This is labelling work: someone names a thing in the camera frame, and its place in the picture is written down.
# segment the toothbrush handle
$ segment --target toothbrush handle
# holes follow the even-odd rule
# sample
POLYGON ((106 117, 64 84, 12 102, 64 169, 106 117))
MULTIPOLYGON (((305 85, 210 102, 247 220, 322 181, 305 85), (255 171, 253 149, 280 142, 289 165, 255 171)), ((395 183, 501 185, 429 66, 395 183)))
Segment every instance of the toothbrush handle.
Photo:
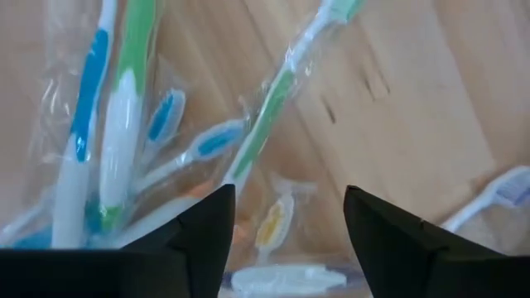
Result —
POLYGON ((319 12, 313 22, 304 30, 298 42, 287 52, 286 64, 292 71, 298 68, 298 65, 310 49, 315 37, 330 23, 328 16, 329 13, 325 13, 325 10, 319 12))
POLYGON ((141 194, 143 191, 166 179, 179 169, 188 166, 193 160, 194 157, 187 151, 180 154, 175 159, 168 161, 166 164, 159 166, 136 183, 135 194, 141 194))
POLYGON ((75 136, 68 141, 55 187, 51 246, 79 248, 83 242, 84 205, 89 191, 90 167, 75 155, 75 136))
POLYGON ((119 234, 112 240, 110 247, 123 248, 128 244, 135 242, 164 224, 169 223, 176 216, 197 204, 197 202, 199 202, 198 199, 179 198, 165 203, 163 206, 154 210, 143 219, 138 220, 127 230, 119 234))
POLYGON ((146 141, 142 155, 140 156, 140 166, 139 171, 144 174, 145 170, 151 165, 152 161, 157 157, 158 152, 160 151, 160 144, 157 144, 153 141, 146 141))
POLYGON ((450 219, 446 220, 441 226, 449 232, 456 232, 462 224, 470 220, 478 212, 488 206, 488 202, 484 196, 479 196, 474 199, 471 203, 466 205, 458 213, 451 216, 450 219))
POLYGON ((256 260, 256 265, 261 266, 261 265, 267 264, 267 261, 270 255, 271 255, 270 251, 260 249, 258 251, 258 259, 256 260))
POLYGON ((114 31, 117 10, 117 0, 103 0, 101 13, 99 14, 98 27, 108 33, 112 33, 114 31))
POLYGON ((267 92, 263 107, 258 119, 250 133, 245 137, 243 144, 239 148, 234 161, 226 172, 221 184, 234 184, 236 187, 236 201, 243 190, 253 163, 258 159, 268 136, 272 130, 272 125, 276 121, 287 96, 291 92, 295 83, 295 74, 288 69, 287 64, 278 72, 276 78, 267 92))

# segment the plastic bag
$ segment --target plastic bag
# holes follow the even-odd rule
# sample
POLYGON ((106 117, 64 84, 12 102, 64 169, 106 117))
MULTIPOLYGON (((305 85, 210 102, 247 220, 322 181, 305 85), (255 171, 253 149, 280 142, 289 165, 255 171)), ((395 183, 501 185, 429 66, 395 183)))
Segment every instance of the plastic bag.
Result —
MULTIPOLYGON (((158 24, 162 12, 165 11, 163 1, 128 2, 128 5, 147 5, 149 9, 154 8, 153 19, 141 20, 152 22, 152 29, 134 34, 128 34, 131 29, 128 26, 134 23, 131 19, 145 17, 147 8, 134 10, 125 5, 122 7, 122 2, 114 0, 104 0, 102 3, 102 7, 99 7, 96 2, 80 0, 46 2, 46 69, 43 76, 46 91, 42 96, 40 117, 31 140, 31 169, 26 177, 26 184, 30 187, 22 198, 31 201, 31 207, 25 213, 19 214, 10 224, 2 227, 2 246, 34 249, 115 248, 118 239, 123 238, 122 234, 130 232, 127 228, 131 224, 136 224, 135 227, 142 225, 145 223, 145 220, 142 221, 144 217, 149 219, 149 215, 157 214, 159 209, 165 212, 169 210, 172 217, 175 217, 178 212, 190 207, 186 202, 206 196, 214 185, 219 183, 232 154, 232 147, 238 144, 246 132, 248 117, 244 113, 234 113, 232 118, 217 123, 208 118, 186 116, 186 98, 194 95, 195 88, 176 74, 171 61, 158 53, 154 46, 158 24), (115 16, 110 17, 109 21, 108 16, 113 13, 115 16), (122 15, 122 30, 113 30, 113 20, 122 15), (119 91, 124 85, 124 77, 130 74, 127 68, 129 66, 123 66, 127 64, 130 50, 123 53, 120 53, 120 50, 138 42, 132 37, 136 38, 142 34, 145 37, 143 45, 147 49, 147 56, 140 66, 130 66, 134 71, 137 71, 135 67, 145 67, 139 76, 135 73, 135 76, 144 78, 139 80, 142 86, 137 86, 137 90, 142 90, 139 93, 142 103, 132 110, 131 104, 123 101, 130 94, 125 95, 123 91, 119 91), (107 61, 110 61, 108 69, 105 62, 99 64, 95 59, 102 52, 107 55, 107 61), (96 98, 100 100, 92 100, 92 106, 88 108, 77 103, 78 97, 84 96, 84 88, 87 89, 80 83, 88 76, 87 70, 104 73, 106 77, 101 79, 103 84, 90 86, 93 91, 95 88, 96 95, 99 95, 96 98), (123 126, 123 121, 119 124, 115 111, 108 108, 117 92, 122 92, 122 95, 118 96, 122 102, 114 103, 113 109, 127 110, 124 114, 127 121, 132 119, 135 122, 132 128, 123 126), (92 120, 97 117, 89 117, 90 120, 86 124, 89 138, 79 137, 78 127, 83 125, 79 124, 78 119, 86 118, 86 115, 79 117, 75 112, 81 108, 99 111, 95 113, 95 116, 99 114, 98 121, 92 120), (105 140, 105 133, 109 130, 114 130, 114 134, 105 140), (136 140, 124 137, 129 134, 136 135, 136 140), (68 229, 78 226, 77 229, 82 229, 82 233, 76 233, 76 240, 72 243, 55 246, 52 243, 54 235, 57 234, 54 230, 54 221, 57 219, 57 191, 64 191, 62 189, 65 188, 63 185, 58 187, 57 181, 66 180, 64 176, 76 176, 79 173, 69 171, 68 175, 64 175, 64 171, 60 171, 65 161, 74 160, 65 155, 66 138, 70 139, 72 145, 72 135, 77 137, 75 145, 72 146, 75 147, 75 157, 82 155, 87 164, 88 170, 84 176, 89 178, 83 179, 87 181, 84 182, 87 183, 87 198, 86 204, 83 201, 76 203, 76 216, 69 215, 68 218, 62 219, 62 222, 69 225, 67 227, 67 224, 63 224, 68 229), (121 138, 121 143, 116 144, 116 138, 121 138), (131 145, 130 148, 125 147, 127 152, 121 149, 118 154, 112 152, 116 145, 123 149, 124 144, 131 145), (108 151, 111 154, 110 159, 104 157, 109 155, 108 151), (128 156, 128 160, 124 161, 121 155, 128 156), (116 162, 125 162, 125 166, 122 166, 119 173, 110 172, 116 170, 116 162), (128 177, 123 178, 123 173, 127 173, 128 177), (113 181, 115 185, 128 184, 123 201, 113 205, 118 208, 115 214, 113 212, 116 209, 112 211, 102 203, 100 191, 110 186, 102 186, 100 181, 113 181), (171 207, 175 201, 178 201, 180 209, 171 207)), ((80 187, 71 190, 75 191, 76 195, 84 192, 80 187)), ((120 192, 116 192, 111 197, 119 196, 120 192)), ((156 218, 155 225, 148 229, 144 227, 143 231, 148 233, 149 229, 163 225, 163 220, 165 219, 156 218)))
POLYGON ((325 214, 322 221, 315 220, 317 206, 325 203, 316 183, 278 175, 270 181, 275 200, 268 201, 257 224, 236 219, 236 227, 246 231, 235 239, 221 294, 332 296, 366 291, 352 255, 340 249, 322 251, 322 239, 329 239, 325 230, 333 226, 326 226, 325 214), (241 262, 242 256, 247 256, 246 262, 241 262))
POLYGON ((288 47, 271 83, 263 84, 264 88, 260 94, 263 100, 257 101, 261 104, 257 118, 223 180, 224 184, 236 186, 237 199, 284 105, 296 95, 304 78, 311 74, 312 56, 326 42, 330 32, 340 29, 352 20, 363 2, 357 0, 337 6, 334 1, 323 1, 313 20, 288 47))
POLYGON ((508 255, 528 254, 530 168, 516 166, 491 180, 441 226, 508 255))

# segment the wooden surface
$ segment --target wooden surface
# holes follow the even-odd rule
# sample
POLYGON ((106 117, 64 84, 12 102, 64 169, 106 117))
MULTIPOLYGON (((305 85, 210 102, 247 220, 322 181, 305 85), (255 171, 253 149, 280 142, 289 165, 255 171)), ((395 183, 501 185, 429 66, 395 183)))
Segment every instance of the wooden surface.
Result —
MULTIPOLYGON (((2 1, 2 32, 13 43, 0 58, 7 65, 0 74, 6 86, 35 80, 25 57, 38 52, 42 36, 6 18, 39 14, 28 3, 2 1), (7 29, 5 23, 16 26, 7 29), (24 40, 20 32, 32 37, 24 40)), ((348 184, 439 223, 498 173, 530 163, 529 3, 368 0, 351 24, 320 47, 311 77, 264 148, 238 221, 256 228, 263 219, 275 200, 271 172, 312 180, 318 195, 301 204, 300 232, 279 254, 305 247, 306 255, 350 256, 341 213, 348 184)), ((168 1, 158 51, 189 86, 186 121, 224 121, 240 113, 241 99, 255 107, 263 81, 272 78, 318 4, 168 1)), ((3 102, 38 102, 38 92, 24 90, 11 88, 3 102)), ((1 133, 7 144, 17 138, 5 128, 1 133)), ((240 248, 235 267, 251 262, 251 246, 249 241, 240 248)))

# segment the toothbrush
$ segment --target toothbrush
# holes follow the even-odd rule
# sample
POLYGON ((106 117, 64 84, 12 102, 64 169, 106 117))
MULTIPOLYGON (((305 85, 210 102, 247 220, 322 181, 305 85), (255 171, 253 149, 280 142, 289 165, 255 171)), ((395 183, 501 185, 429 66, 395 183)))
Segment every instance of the toothbrush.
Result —
POLYGON ((89 191, 99 95, 113 47, 116 0, 103 0, 98 30, 86 57, 77 108, 55 187, 53 248, 78 248, 83 241, 84 204, 89 191))
POLYGON ((104 229, 115 228, 129 194, 142 121, 150 39, 157 1, 129 0, 124 39, 108 101, 101 152, 100 212, 104 229))
POLYGON ((141 168, 149 166, 162 146, 175 135, 181 124, 185 107, 186 94, 184 92, 174 89, 167 92, 150 121, 141 168))
POLYGON ((237 199, 243 190, 253 163, 258 159, 261 150, 265 146, 272 125, 282 111, 283 104, 287 100, 289 93, 292 91, 299 64, 310 50, 313 40, 329 25, 349 22, 357 13, 363 1, 323 0, 316 18, 306 28, 294 48, 287 52, 284 63, 267 92, 258 120, 252 131, 245 138, 243 145, 239 148, 238 154, 223 179, 222 185, 234 184, 236 186, 237 199))
POLYGON ((202 132, 182 154, 166 164, 148 173, 136 183, 136 194, 154 186, 169 175, 195 161, 210 161, 223 154, 243 137, 245 131, 244 120, 229 120, 218 124, 206 132, 202 132))
POLYGON ((169 223, 176 216, 185 212, 199 201, 200 199, 186 197, 173 199, 165 203, 112 239, 109 244, 110 248, 123 248, 129 243, 133 243, 164 224, 169 223))
POLYGON ((452 233, 481 210, 492 204, 517 208, 530 199, 530 167, 518 166, 486 186, 482 194, 442 224, 452 233))
POLYGON ((284 194, 269 210, 256 235, 258 264, 267 261, 271 252, 285 241, 291 227, 295 200, 291 194, 284 194))

